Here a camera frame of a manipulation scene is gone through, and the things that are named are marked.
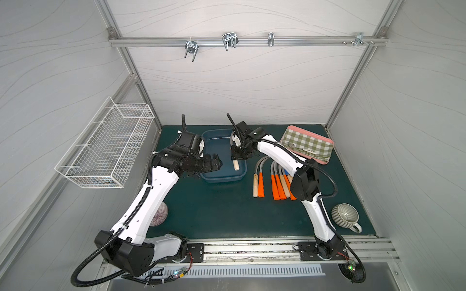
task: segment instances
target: white wall panel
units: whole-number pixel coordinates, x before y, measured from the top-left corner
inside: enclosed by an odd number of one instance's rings
[[[466,2],[405,0],[330,133],[413,290],[464,290]]]
[[[0,246],[128,76],[107,38],[92,0],[0,1]]]
[[[357,47],[134,47],[163,124],[325,123],[362,53]]]
[[[109,0],[123,36],[370,35],[388,0]]]
[[[81,189],[71,182],[67,184],[6,274],[1,291],[90,290],[73,287],[69,281],[71,273],[96,250],[94,238],[99,230],[109,230],[133,201],[143,183],[155,134],[156,127],[152,125],[123,189]],[[101,264],[99,255],[79,279],[94,280]]]

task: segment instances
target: red wire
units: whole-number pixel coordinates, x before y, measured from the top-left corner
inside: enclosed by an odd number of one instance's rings
[[[191,262],[190,262],[190,264],[189,264],[189,268],[188,268],[188,270],[186,271],[186,273],[189,272],[189,270],[191,270],[191,267],[192,267],[192,254],[191,254],[190,251],[189,251],[189,256],[191,257]]]
[[[339,254],[339,255],[342,255],[343,257],[345,257],[345,259],[346,259],[347,261],[348,261],[348,260],[351,260],[350,257],[345,256],[344,254],[340,253],[339,251],[336,252],[336,253]]]

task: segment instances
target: black mounting plate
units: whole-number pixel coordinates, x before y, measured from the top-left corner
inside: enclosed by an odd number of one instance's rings
[[[188,251],[191,252],[193,263],[202,263],[202,261],[204,260],[204,244],[193,244],[188,242]],[[177,261],[175,257],[164,257],[160,259],[158,262],[161,264],[189,263],[191,259],[189,257],[188,251],[186,252],[186,257],[181,262]]]
[[[305,250],[308,247],[313,247],[315,245],[315,242],[298,242],[298,249],[299,251],[299,259],[302,261],[323,261],[317,254],[314,253],[307,253]],[[343,249],[346,249],[343,244],[337,247],[336,251],[344,254],[345,256],[348,256],[347,251],[343,251]],[[329,261],[341,261],[345,260],[344,257],[336,254],[334,255]]]

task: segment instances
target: checkered tray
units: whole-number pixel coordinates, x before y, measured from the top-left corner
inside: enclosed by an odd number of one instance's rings
[[[334,144],[329,138],[293,125],[288,126],[280,143],[295,154],[315,159],[322,165],[329,162]]]

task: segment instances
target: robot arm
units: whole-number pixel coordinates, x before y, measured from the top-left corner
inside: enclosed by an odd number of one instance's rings
[[[252,157],[255,150],[266,154],[281,165],[293,177],[291,192],[301,200],[314,227],[314,236],[317,241],[316,253],[324,260],[331,259],[336,254],[337,246],[342,242],[336,237],[335,228],[330,223],[329,216],[323,206],[319,188],[318,173],[313,168],[303,165],[303,157],[286,152],[278,146],[273,136],[267,135],[262,128],[251,130],[247,124],[240,122],[235,124],[227,115],[234,126],[232,137],[234,144],[231,146],[232,160],[245,160]]]
[[[110,231],[101,230],[94,242],[97,250],[86,258],[71,275],[71,283],[77,287],[89,287],[129,273],[128,279],[136,280],[164,257],[183,259],[187,250],[187,238],[176,233],[154,239],[153,244],[144,243],[152,218],[163,199],[183,173],[207,173],[222,166],[218,155],[203,154],[204,142],[199,135],[183,127],[176,141],[163,149],[152,160],[148,178],[135,200],[113,225]],[[99,254],[121,271],[102,279],[80,281],[77,277],[83,268]]]
[[[344,246],[354,255],[358,263],[351,266],[340,264],[341,273],[353,283],[364,282],[366,272],[363,263],[345,239],[337,233],[322,202],[322,197],[333,197],[337,194],[335,181],[317,166],[316,161],[305,160],[295,155],[271,135],[267,135],[262,128],[252,130],[244,122],[235,124],[231,116],[228,113],[226,115],[234,130],[232,136],[234,143],[231,145],[232,160],[246,160],[258,150],[275,160],[293,177],[290,190],[303,203],[314,227],[316,244],[304,251],[316,254],[322,260],[330,260],[337,253],[337,249]],[[334,188],[332,195],[322,196],[318,172],[323,173],[332,182]]]

